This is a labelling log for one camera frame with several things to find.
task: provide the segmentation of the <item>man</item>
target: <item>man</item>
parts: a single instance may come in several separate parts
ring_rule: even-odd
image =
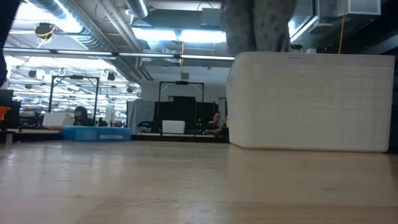
[[[21,0],[0,0],[0,86],[6,81],[8,73],[2,50],[20,3]]]

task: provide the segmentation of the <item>woman with dark hair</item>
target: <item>woman with dark hair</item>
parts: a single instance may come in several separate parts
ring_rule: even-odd
[[[93,120],[88,118],[87,109],[82,106],[78,106],[75,108],[75,122],[74,126],[92,126]]]
[[[207,134],[214,134],[214,136],[216,137],[220,137],[222,135],[222,128],[219,125],[220,122],[220,113],[216,112],[213,115],[213,119],[211,121],[209,121],[209,123],[207,123],[206,125],[206,133]]]

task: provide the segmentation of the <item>gray fabric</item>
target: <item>gray fabric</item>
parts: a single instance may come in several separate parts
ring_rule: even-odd
[[[142,130],[150,131],[149,128],[139,128],[137,125],[143,121],[153,121],[155,102],[137,99],[127,102],[127,126],[131,128],[131,134],[138,134]]]
[[[241,52],[287,52],[288,22],[297,0],[226,0],[221,27],[231,54]]]

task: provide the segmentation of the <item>black monitor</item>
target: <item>black monitor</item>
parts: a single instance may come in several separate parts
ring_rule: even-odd
[[[0,106],[11,108],[13,96],[14,90],[0,90]]]

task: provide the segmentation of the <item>yellow cable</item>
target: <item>yellow cable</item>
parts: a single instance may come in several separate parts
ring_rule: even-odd
[[[50,32],[48,32],[48,33],[46,33],[46,34],[37,34],[37,33],[36,33],[36,28],[37,28],[37,27],[34,27],[34,28],[33,28],[33,31],[34,31],[35,34],[36,34],[37,36],[39,36],[39,37],[48,36],[48,35],[52,34],[52,33],[54,32],[54,30],[55,30],[55,26],[54,26],[54,28],[53,28]]]
[[[348,0],[346,0],[346,6],[344,8],[343,22],[341,25],[341,34],[340,34],[340,45],[338,47],[338,54],[341,54],[341,46],[343,46],[344,21],[346,20],[347,6],[348,6]]]
[[[43,45],[45,45],[45,44],[48,43],[48,42],[45,41],[45,40],[47,40],[48,37],[49,37],[49,34],[46,35],[46,36],[44,37],[44,39],[42,39],[42,41],[40,42],[39,46],[37,46],[38,49],[41,48],[41,46],[43,46]]]

